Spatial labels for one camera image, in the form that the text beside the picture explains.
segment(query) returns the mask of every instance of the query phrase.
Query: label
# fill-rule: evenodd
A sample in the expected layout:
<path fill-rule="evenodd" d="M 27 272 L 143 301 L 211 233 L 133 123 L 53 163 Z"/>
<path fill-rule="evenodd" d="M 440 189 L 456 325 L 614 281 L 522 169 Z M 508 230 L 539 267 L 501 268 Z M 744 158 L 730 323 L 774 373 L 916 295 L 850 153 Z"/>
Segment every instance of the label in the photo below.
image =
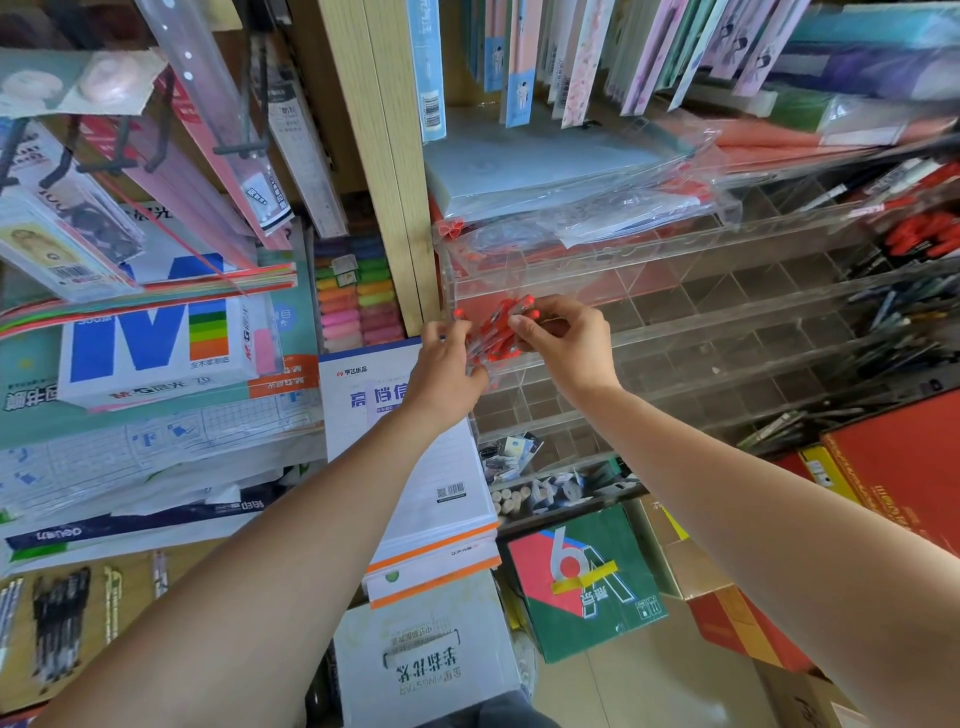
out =
<path fill-rule="evenodd" d="M 341 288 L 348 285 L 353 285 L 357 281 L 357 272 L 356 271 L 347 271 L 339 276 L 337 276 L 337 285 Z"/>
<path fill-rule="evenodd" d="M 357 266 L 357 256 L 354 254 L 341 255 L 340 257 L 335 257 L 330 262 L 330 267 L 333 268 L 333 275 L 340 276 L 343 273 L 348 273 L 349 271 L 355 271 Z"/>

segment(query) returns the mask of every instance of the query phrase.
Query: yellow tape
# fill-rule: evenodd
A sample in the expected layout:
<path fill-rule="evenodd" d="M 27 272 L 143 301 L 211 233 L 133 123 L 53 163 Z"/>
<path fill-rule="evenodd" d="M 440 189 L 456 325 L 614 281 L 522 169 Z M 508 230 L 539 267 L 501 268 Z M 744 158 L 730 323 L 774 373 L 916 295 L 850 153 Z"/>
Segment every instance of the yellow tape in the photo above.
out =
<path fill-rule="evenodd" d="M 677 537 L 681 541 L 686 541 L 688 538 L 690 538 L 690 534 L 681 528 L 680 524 L 674 520 L 673 516 L 670 515 L 666 508 L 661 506 L 660 510 L 663 511 L 663 515 L 666 516 L 667 520 L 673 525 L 673 530 L 677 532 Z"/>
<path fill-rule="evenodd" d="M 588 571 L 583 576 L 574 576 L 570 579 L 561 579 L 560 581 L 555 581 L 551 585 L 554 595 L 561 595 L 565 592 L 572 592 L 574 589 L 585 589 L 590 584 L 593 584 L 600 579 L 604 579 L 610 576 L 612 573 L 615 573 L 617 569 L 615 561 L 608 561 L 601 567 L 597 567 L 593 571 Z"/>

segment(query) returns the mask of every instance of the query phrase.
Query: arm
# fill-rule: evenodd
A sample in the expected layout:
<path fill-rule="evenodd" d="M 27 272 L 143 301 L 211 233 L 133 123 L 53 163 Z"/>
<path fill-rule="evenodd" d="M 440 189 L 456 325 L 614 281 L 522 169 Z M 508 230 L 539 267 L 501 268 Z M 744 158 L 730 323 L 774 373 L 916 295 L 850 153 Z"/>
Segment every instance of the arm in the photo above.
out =
<path fill-rule="evenodd" d="M 292 725 L 410 472 L 487 385 L 464 374 L 468 330 L 428 324 L 403 404 L 187 573 L 36 728 Z"/>
<path fill-rule="evenodd" d="M 624 391 L 599 311 L 561 297 L 537 308 L 568 324 L 563 336 L 522 317 L 511 327 L 564 396 L 867 716 L 877 725 L 956 719 L 960 560 Z"/>

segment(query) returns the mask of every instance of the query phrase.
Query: green box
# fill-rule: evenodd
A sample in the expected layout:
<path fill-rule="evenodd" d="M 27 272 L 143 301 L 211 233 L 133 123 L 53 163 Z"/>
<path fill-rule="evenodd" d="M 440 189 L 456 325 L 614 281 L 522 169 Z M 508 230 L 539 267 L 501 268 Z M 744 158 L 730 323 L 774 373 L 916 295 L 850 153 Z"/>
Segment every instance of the green box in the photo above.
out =
<path fill-rule="evenodd" d="M 653 573 L 620 505 L 507 544 L 534 636 L 555 663 L 667 616 Z M 590 575 L 613 561 L 616 571 L 555 595 L 561 578 Z"/>

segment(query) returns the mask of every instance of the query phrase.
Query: cardboard box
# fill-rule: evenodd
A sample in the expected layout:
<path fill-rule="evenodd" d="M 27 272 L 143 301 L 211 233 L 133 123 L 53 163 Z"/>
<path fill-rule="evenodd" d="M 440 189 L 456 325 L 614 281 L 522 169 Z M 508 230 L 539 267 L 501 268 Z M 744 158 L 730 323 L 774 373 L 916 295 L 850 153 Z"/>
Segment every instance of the cardboard box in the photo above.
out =
<path fill-rule="evenodd" d="M 870 728 L 833 683 L 762 662 L 755 665 L 780 728 Z"/>
<path fill-rule="evenodd" d="M 686 601 L 705 640 L 787 669 L 806 672 L 814 667 L 675 525 L 655 496 L 632 498 L 624 508 L 658 587 Z"/>
<path fill-rule="evenodd" d="M 667 617 L 618 505 L 518 538 L 507 551 L 547 663 Z"/>
<path fill-rule="evenodd" d="M 957 412 L 953 390 L 821 439 L 866 507 L 960 556 Z"/>
<path fill-rule="evenodd" d="M 59 398 L 85 409 L 181 397 L 255 377 L 251 312 L 244 298 L 168 305 L 63 327 Z"/>

